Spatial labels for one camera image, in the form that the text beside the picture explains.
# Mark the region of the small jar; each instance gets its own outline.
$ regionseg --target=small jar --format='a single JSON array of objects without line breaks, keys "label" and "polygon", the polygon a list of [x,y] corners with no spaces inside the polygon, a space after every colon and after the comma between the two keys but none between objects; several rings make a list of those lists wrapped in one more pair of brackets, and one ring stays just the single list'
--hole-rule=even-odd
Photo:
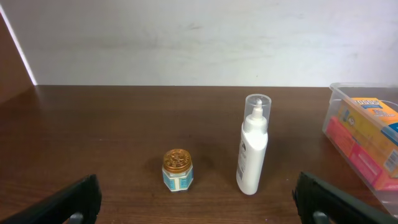
[{"label": "small jar", "polygon": [[172,192],[188,190],[193,181],[191,155],[183,149],[172,149],[163,157],[163,181]]}]

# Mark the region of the white wall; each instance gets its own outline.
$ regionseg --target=white wall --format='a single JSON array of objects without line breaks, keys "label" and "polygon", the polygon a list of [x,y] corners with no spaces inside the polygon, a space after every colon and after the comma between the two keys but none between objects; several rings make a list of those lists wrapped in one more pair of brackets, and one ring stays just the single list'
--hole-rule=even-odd
[{"label": "white wall", "polygon": [[0,0],[39,84],[398,83],[396,0]]}]

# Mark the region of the box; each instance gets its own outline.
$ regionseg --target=box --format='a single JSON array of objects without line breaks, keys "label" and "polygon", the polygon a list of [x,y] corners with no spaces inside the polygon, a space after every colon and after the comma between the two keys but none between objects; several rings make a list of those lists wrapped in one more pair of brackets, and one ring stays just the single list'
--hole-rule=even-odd
[{"label": "box", "polygon": [[322,131],[398,218],[398,85],[334,83]]}]

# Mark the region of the copper-colored lid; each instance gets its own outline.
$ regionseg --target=copper-colored lid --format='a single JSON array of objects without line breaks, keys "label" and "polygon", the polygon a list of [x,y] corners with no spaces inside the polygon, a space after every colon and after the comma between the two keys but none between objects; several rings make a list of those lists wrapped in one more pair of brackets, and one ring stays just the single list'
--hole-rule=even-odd
[{"label": "copper-colored lid", "polygon": [[188,151],[183,149],[172,149],[163,157],[163,167],[173,174],[179,174],[189,170],[192,160]]}]

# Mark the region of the white bottle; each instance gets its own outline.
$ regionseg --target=white bottle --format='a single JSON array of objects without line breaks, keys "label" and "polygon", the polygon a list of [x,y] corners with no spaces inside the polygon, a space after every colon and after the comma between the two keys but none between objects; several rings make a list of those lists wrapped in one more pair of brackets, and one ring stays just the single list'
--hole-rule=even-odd
[{"label": "white bottle", "polygon": [[271,99],[268,96],[253,94],[246,97],[236,181],[247,195],[255,194],[259,185],[268,143],[270,110]]}]

